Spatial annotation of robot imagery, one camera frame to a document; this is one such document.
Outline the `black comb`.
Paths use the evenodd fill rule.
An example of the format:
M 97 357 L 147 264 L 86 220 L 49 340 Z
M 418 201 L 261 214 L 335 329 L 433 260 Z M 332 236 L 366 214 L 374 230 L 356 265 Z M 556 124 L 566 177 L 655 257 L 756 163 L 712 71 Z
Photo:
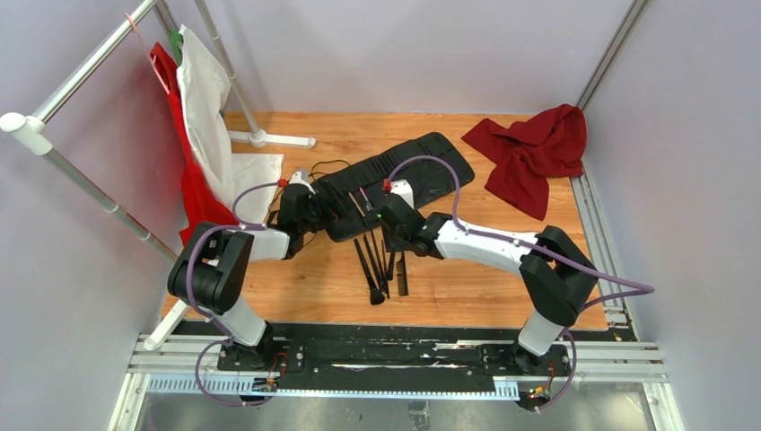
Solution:
M 406 255 L 404 252 L 400 253 L 399 258 L 396 262 L 396 277 L 398 284 L 398 295 L 402 297 L 408 296 L 409 290 L 407 281 L 407 264 Z

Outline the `pink handle makeup brush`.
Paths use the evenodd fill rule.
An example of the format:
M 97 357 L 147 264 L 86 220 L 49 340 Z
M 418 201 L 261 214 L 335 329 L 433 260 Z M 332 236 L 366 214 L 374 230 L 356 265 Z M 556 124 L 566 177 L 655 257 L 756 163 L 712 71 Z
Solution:
M 368 198 L 364 188 L 360 187 L 359 188 L 359 192 L 360 192 L 361 196 L 363 197 L 365 209 L 367 211 L 371 211 L 372 210 L 372 202 L 369 200 L 369 198 Z

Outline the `black makeup brush roll case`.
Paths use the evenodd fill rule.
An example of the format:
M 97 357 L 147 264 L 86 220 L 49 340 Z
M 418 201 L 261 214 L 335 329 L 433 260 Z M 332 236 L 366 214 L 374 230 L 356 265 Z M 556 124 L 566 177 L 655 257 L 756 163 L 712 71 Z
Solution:
M 414 156 L 430 155 L 444 160 L 464 187 L 473 181 L 475 173 L 463 155 L 451 141 L 438 132 L 428 133 L 416 139 L 395 145 L 389 150 L 354 163 L 344 169 L 323 176 L 312 182 L 317 195 L 323 198 L 336 219 L 326 229 L 334 242 L 350 240 L 356 235 L 381 226 L 376 218 L 362 217 L 347 193 L 351 192 L 359 204 L 364 200 L 359 188 L 364 188 L 374 206 L 384 198 L 383 181 L 402 162 Z M 407 180 L 414 191 L 415 208 L 419 209 L 455 190 L 454 180 L 441 164 L 430 160 L 406 164 L 394 176 L 395 180 Z

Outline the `large black powder brush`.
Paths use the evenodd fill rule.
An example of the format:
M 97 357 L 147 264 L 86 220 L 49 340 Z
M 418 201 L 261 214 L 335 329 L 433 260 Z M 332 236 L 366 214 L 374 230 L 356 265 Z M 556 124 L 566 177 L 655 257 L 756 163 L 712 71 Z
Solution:
M 385 296 L 381 292 L 381 290 L 377 287 L 375 283 L 375 279 L 370 271 L 370 268 L 368 266 L 368 262 L 366 258 L 364 257 L 362 247 L 360 246 L 357 239 L 353 239 L 353 243 L 357 252 L 358 259 L 360 261 L 360 264 L 363 269 L 363 273 L 365 275 L 365 279 L 367 281 L 369 291 L 370 291 L 370 304 L 371 305 L 380 305 L 385 301 Z

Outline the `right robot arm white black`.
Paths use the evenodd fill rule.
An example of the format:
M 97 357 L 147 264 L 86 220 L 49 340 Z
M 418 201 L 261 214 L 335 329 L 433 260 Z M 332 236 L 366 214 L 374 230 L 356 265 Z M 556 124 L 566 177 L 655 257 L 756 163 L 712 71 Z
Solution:
M 599 280 L 593 264 L 562 229 L 511 233 L 433 212 L 422 215 L 397 194 L 374 209 L 391 244 L 419 257 L 461 259 L 498 268 L 519 278 L 533 310 L 520 329 L 513 363 L 525 374 L 546 366 L 548 350 L 572 327 Z

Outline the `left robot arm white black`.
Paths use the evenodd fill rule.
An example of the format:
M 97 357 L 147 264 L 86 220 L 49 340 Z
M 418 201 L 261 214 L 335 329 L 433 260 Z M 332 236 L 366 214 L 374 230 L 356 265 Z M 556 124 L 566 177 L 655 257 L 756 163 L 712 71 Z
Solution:
M 326 229 L 336 219 L 311 187 L 285 185 L 279 208 L 263 222 L 197 225 L 170 272 L 168 292 L 221 331 L 223 344 L 240 349 L 250 369 L 266 370 L 276 355 L 273 329 L 242 297 L 247 267 L 251 261 L 294 257 L 307 234 Z

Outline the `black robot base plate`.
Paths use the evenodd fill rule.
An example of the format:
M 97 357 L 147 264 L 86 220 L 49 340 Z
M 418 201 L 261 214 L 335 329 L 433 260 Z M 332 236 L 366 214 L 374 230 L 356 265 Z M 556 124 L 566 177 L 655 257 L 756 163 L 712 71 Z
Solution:
M 525 378 L 521 396 L 547 396 L 548 385 L 573 377 L 572 348 L 554 342 L 537 359 L 515 355 L 516 329 L 357 326 L 277 323 L 276 355 L 258 366 L 222 345 L 214 371 L 268 371 L 280 394 L 476 394 L 496 391 L 498 379 Z

